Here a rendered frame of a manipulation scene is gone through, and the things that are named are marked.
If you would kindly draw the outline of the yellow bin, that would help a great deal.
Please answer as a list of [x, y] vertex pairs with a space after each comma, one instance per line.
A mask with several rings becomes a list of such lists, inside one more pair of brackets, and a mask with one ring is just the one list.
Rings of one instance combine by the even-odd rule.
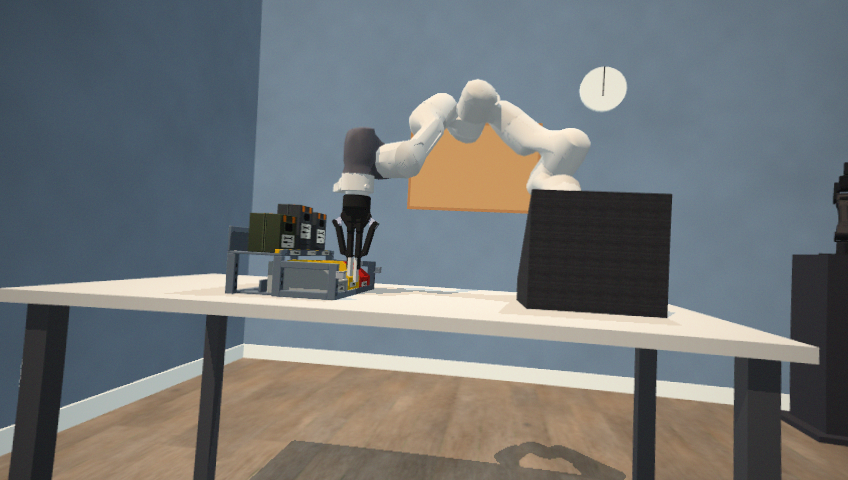
[[[300, 260], [287, 260], [287, 261], [300, 261]], [[347, 271], [346, 264], [343, 261], [325, 261], [325, 260], [303, 260], [302, 262], [319, 262], [319, 263], [337, 263], [340, 264], [339, 271]], [[353, 282], [353, 276], [349, 277], [346, 275], [348, 279], [348, 290], [358, 288], [358, 282]]]

